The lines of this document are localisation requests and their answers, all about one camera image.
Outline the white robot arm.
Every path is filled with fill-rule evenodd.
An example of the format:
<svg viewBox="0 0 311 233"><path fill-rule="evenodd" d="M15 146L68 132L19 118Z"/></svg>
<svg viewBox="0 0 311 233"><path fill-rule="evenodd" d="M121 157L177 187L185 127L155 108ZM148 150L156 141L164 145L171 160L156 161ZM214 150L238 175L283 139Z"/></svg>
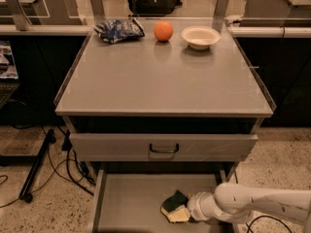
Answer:
<svg viewBox="0 0 311 233"><path fill-rule="evenodd" d="M199 192L187 204L192 218L206 221L216 218L244 223L252 212L262 212L303 226L311 233L311 191L255 188L238 183L221 183L213 193Z"/></svg>

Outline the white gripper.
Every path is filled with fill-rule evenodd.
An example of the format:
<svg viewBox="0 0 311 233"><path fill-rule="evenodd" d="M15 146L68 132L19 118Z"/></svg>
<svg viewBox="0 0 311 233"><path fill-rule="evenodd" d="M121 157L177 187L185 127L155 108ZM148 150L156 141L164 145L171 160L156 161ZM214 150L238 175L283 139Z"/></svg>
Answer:
<svg viewBox="0 0 311 233"><path fill-rule="evenodd" d="M187 208L190 215L197 221L206 221L214 217L215 200L211 192L199 192L193 195Z"/></svg>

